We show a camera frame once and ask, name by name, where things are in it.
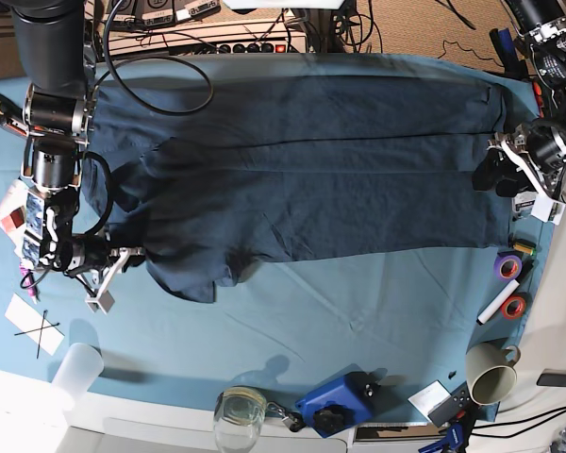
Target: white cup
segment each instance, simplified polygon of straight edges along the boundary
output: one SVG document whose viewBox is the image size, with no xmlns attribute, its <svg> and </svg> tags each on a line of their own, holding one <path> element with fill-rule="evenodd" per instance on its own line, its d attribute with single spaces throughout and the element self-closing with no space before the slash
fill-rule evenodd
<svg viewBox="0 0 566 453">
<path fill-rule="evenodd" d="M 52 382 L 60 408 L 63 411 L 72 410 L 104 369 L 103 358 L 96 349 L 87 344 L 72 344 Z"/>
<path fill-rule="evenodd" d="M 509 361 L 507 355 L 513 352 Z M 481 343 L 465 356 L 465 376 L 472 400 L 479 405 L 495 404 L 508 396 L 518 382 L 513 369 L 521 353 L 518 346 L 501 350 L 492 344 Z"/>
</svg>

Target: beige mug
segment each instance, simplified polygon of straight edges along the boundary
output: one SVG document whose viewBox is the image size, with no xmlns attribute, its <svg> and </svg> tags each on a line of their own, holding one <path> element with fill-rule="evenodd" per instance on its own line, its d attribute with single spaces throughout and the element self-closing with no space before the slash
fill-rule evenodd
<svg viewBox="0 0 566 453">
<path fill-rule="evenodd" d="M 514 353 L 509 361 L 507 355 Z M 501 350 L 492 344 L 474 346 L 465 356 L 465 376 L 472 400 L 479 405 L 495 404 L 508 396 L 518 381 L 513 369 L 520 360 L 518 346 Z"/>
</svg>

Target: pink object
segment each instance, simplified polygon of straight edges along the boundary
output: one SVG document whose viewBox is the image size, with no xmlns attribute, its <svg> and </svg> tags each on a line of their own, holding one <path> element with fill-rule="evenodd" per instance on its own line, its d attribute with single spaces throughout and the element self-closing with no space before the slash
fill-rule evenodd
<svg viewBox="0 0 566 453">
<path fill-rule="evenodd" d="M 31 272 L 29 270 L 25 269 L 22 264 L 19 264 L 19 270 L 21 271 L 21 275 L 24 276 L 24 277 L 27 274 L 29 274 L 29 277 L 27 277 L 24 281 L 24 285 L 25 286 L 31 285 L 34 282 L 34 277 L 31 274 Z M 28 288 L 27 294 L 29 295 L 29 297 L 31 297 L 31 300 L 34 301 L 34 304 L 38 303 L 38 290 L 36 290 L 35 286 L 33 288 Z"/>
</svg>

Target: white paper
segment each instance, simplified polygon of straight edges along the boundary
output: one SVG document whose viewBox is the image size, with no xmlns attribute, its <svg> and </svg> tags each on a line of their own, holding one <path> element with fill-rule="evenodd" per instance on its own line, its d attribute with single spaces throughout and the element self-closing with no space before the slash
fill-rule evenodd
<svg viewBox="0 0 566 453">
<path fill-rule="evenodd" d="M 176 12 L 176 19 L 178 21 L 186 21 L 187 19 L 190 19 L 191 15 L 189 14 L 189 11 L 187 9 L 181 9 L 179 11 Z"/>
<path fill-rule="evenodd" d="M 42 327 L 42 315 L 35 311 L 33 307 L 26 304 L 25 301 L 17 294 L 12 295 L 7 312 L 4 315 L 22 332 Z M 40 343 L 40 347 L 51 356 L 54 356 L 63 341 L 64 335 L 60 333 L 56 327 L 46 328 L 46 326 L 50 326 L 50 324 L 54 323 L 44 321 L 44 330 L 42 331 L 42 342 Z M 26 335 L 35 344 L 38 344 L 38 341 L 40 340 L 39 330 L 27 333 Z"/>
<path fill-rule="evenodd" d="M 0 229 L 2 229 L 2 231 L 4 231 L 4 227 L 2 226 L 2 219 L 10 215 L 11 212 L 17 210 L 18 208 L 22 208 L 25 215 L 26 202 L 27 186 L 21 179 L 15 179 L 12 184 L 10 184 L 7 193 L 4 195 L 4 198 L 0 202 Z M 15 255 L 17 255 L 18 257 L 22 256 L 21 249 L 23 247 L 24 233 L 25 223 L 14 231 L 11 231 L 8 235 L 15 244 Z"/>
<path fill-rule="evenodd" d="M 451 396 L 438 381 L 432 382 L 417 394 L 411 396 L 408 401 L 415 406 L 421 415 L 429 420 L 427 416 L 437 408 L 446 398 Z"/>
<path fill-rule="evenodd" d="M 530 215 L 536 217 L 543 222 L 553 222 L 559 225 L 562 220 L 562 215 L 564 214 L 564 209 L 566 205 L 559 203 L 547 196 L 537 195 L 535 204 L 532 207 Z"/>
</svg>

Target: roll of tape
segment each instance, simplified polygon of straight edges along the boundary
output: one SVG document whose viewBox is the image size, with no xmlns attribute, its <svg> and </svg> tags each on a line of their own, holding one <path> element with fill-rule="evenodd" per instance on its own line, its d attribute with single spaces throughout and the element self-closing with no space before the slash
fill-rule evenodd
<svg viewBox="0 0 566 453">
<path fill-rule="evenodd" d="M 521 272 L 522 260 L 515 255 L 499 255 L 494 261 L 494 274 L 500 280 L 513 280 Z"/>
<path fill-rule="evenodd" d="M 526 301 L 519 295 L 513 295 L 501 306 L 501 312 L 506 319 L 518 319 L 526 311 Z"/>
</svg>

